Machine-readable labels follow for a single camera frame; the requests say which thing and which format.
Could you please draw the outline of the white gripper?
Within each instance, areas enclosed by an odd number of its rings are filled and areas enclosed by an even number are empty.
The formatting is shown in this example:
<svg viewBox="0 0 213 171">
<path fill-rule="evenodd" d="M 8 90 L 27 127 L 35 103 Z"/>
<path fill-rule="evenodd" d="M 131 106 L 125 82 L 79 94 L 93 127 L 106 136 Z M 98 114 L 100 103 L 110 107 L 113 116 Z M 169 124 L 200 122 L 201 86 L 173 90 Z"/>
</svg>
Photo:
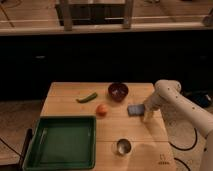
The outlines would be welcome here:
<svg viewBox="0 0 213 171">
<path fill-rule="evenodd" d="M 144 112 L 143 121 L 149 122 L 154 115 L 153 111 L 160 109 L 164 102 L 165 100 L 156 92 L 147 97 L 144 101 L 146 111 Z"/>
</svg>

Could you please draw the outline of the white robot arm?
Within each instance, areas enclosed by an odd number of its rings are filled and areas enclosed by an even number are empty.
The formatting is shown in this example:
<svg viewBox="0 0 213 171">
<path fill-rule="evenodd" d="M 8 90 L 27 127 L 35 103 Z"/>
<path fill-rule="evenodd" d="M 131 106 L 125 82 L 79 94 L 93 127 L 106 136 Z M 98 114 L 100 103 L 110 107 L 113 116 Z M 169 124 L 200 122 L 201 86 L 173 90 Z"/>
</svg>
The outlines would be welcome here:
<svg viewBox="0 0 213 171">
<path fill-rule="evenodd" d="M 213 171 L 213 114 L 185 98 L 180 91 L 181 84 L 178 81 L 158 80 L 153 93 L 143 102 L 144 121 L 148 122 L 164 103 L 170 103 L 206 139 L 199 171 Z"/>
</svg>

